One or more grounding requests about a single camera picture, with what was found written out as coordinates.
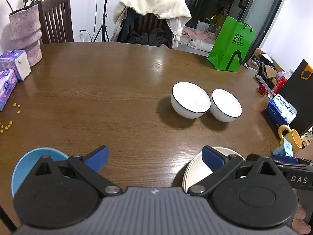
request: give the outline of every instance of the chair back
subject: chair back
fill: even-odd
[[[73,42],[70,0],[38,1],[42,43]]]
[[[154,28],[162,28],[163,19],[158,19],[153,14],[139,15],[137,19],[129,27],[129,32],[136,31],[138,34],[149,33]]]

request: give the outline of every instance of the finger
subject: finger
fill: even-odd
[[[297,211],[295,212],[294,218],[304,220],[305,217],[306,217],[306,210],[300,204],[298,204],[298,208],[297,208]]]
[[[292,228],[299,234],[309,234],[311,232],[311,226],[299,219],[292,221]]]

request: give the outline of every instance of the mug handle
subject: mug handle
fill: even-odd
[[[279,138],[283,139],[284,136],[283,136],[283,131],[284,130],[287,130],[288,132],[291,132],[291,129],[288,125],[281,125],[279,128],[278,128],[278,135],[279,135]]]

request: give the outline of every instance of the white jacket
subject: white jacket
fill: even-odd
[[[121,22],[132,8],[140,15],[152,13],[159,19],[166,19],[173,32],[173,48],[178,47],[185,24],[191,19],[185,0],[120,0],[113,12],[115,28],[111,41],[116,41],[122,29]]]

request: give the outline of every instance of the blue tissue box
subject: blue tissue box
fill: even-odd
[[[273,154],[274,154],[274,155],[279,154],[279,155],[285,155],[285,156],[293,157],[293,152],[292,152],[292,145],[291,145],[291,143],[290,143],[288,140],[286,140],[286,139],[284,138],[283,144],[282,144],[280,147],[276,148],[276,149],[273,151]]]
[[[295,119],[297,110],[280,95],[276,94],[267,104],[266,112],[279,127],[281,125],[290,125]]]

